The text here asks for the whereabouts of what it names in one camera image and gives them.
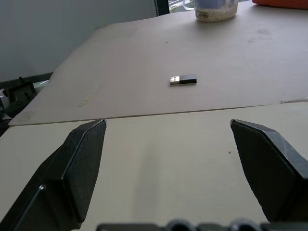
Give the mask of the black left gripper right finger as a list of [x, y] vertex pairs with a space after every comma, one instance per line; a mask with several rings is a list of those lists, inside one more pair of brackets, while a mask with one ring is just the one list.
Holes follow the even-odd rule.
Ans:
[[244, 175], [269, 222], [308, 222], [308, 160], [277, 131], [230, 122]]

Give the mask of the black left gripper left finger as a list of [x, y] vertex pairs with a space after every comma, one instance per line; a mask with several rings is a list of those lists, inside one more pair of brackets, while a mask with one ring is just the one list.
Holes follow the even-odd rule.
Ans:
[[0, 231], [72, 231], [85, 221], [99, 174], [107, 121], [82, 124], [35, 171]]

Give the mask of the clear glass mug with grains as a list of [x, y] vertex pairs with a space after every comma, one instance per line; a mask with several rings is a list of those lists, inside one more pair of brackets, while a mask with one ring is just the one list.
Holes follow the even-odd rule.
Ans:
[[183, 0], [187, 11], [194, 11], [199, 22], [215, 23], [232, 19], [238, 10], [239, 0]]

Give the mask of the orange object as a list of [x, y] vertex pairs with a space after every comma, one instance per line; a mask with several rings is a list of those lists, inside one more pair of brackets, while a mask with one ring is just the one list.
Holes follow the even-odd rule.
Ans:
[[275, 8], [308, 10], [308, 0], [252, 0], [252, 3]]

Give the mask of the black equipment beside table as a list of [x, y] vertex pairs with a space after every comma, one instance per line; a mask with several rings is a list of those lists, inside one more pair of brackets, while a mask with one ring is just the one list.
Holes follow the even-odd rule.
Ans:
[[15, 80], [0, 82], [0, 90], [8, 98], [8, 106], [4, 106], [0, 97], [0, 117], [7, 115], [14, 118], [37, 96], [31, 77], [19, 77]]

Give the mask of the black USB dongle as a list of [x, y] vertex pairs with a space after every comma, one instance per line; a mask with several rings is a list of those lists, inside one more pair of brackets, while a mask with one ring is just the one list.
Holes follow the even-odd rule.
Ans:
[[181, 75], [170, 78], [170, 85], [196, 84], [196, 75]]

